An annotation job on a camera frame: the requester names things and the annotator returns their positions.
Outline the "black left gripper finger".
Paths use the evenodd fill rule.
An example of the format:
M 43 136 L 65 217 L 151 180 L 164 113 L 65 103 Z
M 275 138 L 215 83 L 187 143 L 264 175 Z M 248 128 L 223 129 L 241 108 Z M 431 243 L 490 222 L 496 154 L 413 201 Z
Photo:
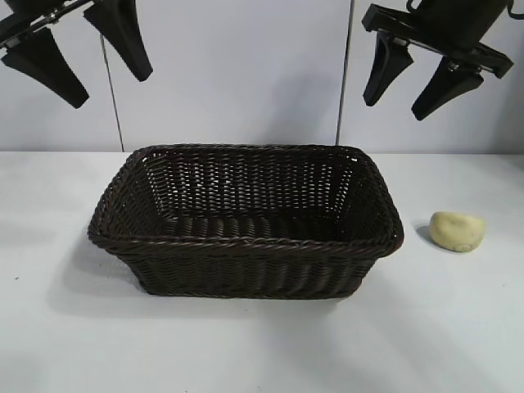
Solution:
M 135 0 L 96 1 L 84 17 L 113 46 L 138 81 L 153 69 L 142 41 Z
M 87 90 L 69 67 L 51 30 L 39 30 L 9 47 L 1 61 L 40 82 L 76 109 L 89 99 Z

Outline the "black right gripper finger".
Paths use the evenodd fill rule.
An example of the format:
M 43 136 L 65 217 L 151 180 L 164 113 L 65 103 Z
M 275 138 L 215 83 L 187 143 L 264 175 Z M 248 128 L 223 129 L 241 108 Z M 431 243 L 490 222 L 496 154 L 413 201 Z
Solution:
M 428 85 L 413 104 L 413 115 L 417 120 L 424 120 L 447 102 L 479 88 L 483 82 L 479 66 L 443 56 Z
M 413 64 L 408 45 L 397 42 L 391 34 L 376 36 L 373 65 L 363 95 L 367 106 L 374 106 L 391 83 Z

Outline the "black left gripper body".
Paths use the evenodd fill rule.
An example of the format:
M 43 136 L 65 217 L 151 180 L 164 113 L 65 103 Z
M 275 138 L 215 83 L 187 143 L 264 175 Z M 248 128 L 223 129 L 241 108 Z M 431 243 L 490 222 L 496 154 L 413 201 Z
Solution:
M 11 14 L 1 19 L 1 49 L 6 52 L 27 41 L 37 31 L 92 3 L 90 0 L 77 1 L 5 1 Z

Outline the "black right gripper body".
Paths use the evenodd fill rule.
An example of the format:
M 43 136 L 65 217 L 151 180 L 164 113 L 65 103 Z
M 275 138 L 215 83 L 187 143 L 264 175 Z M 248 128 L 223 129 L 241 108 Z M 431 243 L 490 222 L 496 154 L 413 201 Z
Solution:
M 362 24 L 368 31 L 391 34 L 407 43 L 442 56 L 479 66 L 503 78 L 513 62 L 481 42 L 496 20 L 507 12 L 514 17 L 513 1 L 407 1 L 400 11 L 371 4 Z

